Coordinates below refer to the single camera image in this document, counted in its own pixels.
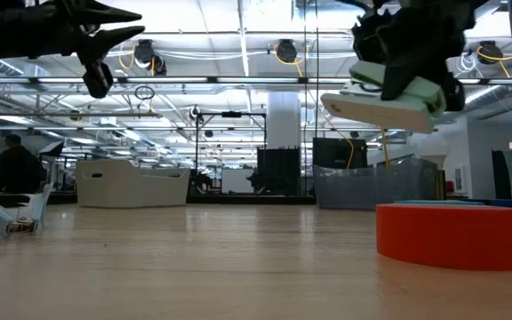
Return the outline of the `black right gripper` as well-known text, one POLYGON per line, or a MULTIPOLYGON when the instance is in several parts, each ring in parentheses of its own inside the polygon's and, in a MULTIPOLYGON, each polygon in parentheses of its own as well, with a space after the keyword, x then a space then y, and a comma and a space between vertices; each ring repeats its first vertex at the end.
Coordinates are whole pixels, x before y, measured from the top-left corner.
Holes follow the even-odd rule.
POLYGON ((416 76, 443 76, 447 112, 465 107, 463 84, 449 70, 447 60, 465 46, 464 6, 402 6, 396 12, 365 6, 351 31, 359 61, 352 76, 381 76, 382 100, 397 98, 416 76))

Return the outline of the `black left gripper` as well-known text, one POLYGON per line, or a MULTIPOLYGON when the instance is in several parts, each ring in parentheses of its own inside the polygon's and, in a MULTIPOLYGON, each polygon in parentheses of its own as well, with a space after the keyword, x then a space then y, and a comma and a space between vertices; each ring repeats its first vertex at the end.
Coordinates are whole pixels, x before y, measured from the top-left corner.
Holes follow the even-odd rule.
POLYGON ((83 24, 141 19, 138 13, 95 0, 46 1, 33 6, 27 6, 23 1, 0 1, 0 60, 75 53, 85 68, 83 80, 88 92, 93 98, 102 99, 114 83, 104 58, 110 49, 142 33, 145 28, 101 30, 94 36, 83 38, 83 24))

